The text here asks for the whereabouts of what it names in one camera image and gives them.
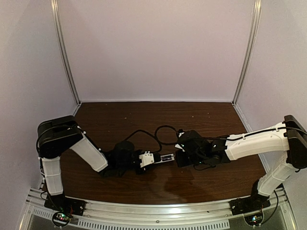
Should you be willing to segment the white remote control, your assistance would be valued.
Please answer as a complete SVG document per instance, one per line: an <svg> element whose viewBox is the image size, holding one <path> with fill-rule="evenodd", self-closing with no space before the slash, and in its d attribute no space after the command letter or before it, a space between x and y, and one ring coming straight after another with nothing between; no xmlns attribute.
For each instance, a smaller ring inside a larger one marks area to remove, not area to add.
<svg viewBox="0 0 307 230"><path fill-rule="evenodd" d="M175 160L174 154L160 156L160 162L169 162L169 161L174 161L174 160Z"/></svg>

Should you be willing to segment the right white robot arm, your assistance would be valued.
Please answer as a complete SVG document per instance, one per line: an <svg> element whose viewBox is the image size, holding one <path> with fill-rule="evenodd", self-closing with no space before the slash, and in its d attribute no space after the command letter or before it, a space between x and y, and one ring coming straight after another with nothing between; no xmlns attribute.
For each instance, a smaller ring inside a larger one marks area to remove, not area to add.
<svg viewBox="0 0 307 230"><path fill-rule="evenodd" d="M243 134L203 137L195 130L179 134L176 148L178 167L229 163L262 153L282 153L280 159L255 182L251 198L268 198L293 173L307 167L307 132L292 116L272 127Z"/></svg>

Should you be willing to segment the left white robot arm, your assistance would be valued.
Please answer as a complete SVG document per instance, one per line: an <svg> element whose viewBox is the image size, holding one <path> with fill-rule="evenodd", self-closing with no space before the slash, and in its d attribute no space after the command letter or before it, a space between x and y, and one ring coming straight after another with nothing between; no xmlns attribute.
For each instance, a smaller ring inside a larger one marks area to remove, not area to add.
<svg viewBox="0 0 307 230"><path fill-rule="evenodd" d="M101 177L119 177L130 169L143 172L154 163L152 153L135 150L127 140L116 144L111 151L103 152L88 138L72 115L40 123L37 134L36 149L51 197L64 194L60 157L67 150L79 155Z"/></svg>

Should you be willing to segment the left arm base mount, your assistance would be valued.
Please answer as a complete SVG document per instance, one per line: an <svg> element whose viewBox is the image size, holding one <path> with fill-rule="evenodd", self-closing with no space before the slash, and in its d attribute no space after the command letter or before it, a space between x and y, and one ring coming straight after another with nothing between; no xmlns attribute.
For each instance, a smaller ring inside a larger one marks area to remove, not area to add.
<svg viewBox="0 0 307 230"><path fill-rule="evenodd" d="M86 202L83 200L67 197L59 199L48 197L44 203L44 207L55 211L51 221L60 229L75 221L75 217L83 216L85 205Z"/></svg>

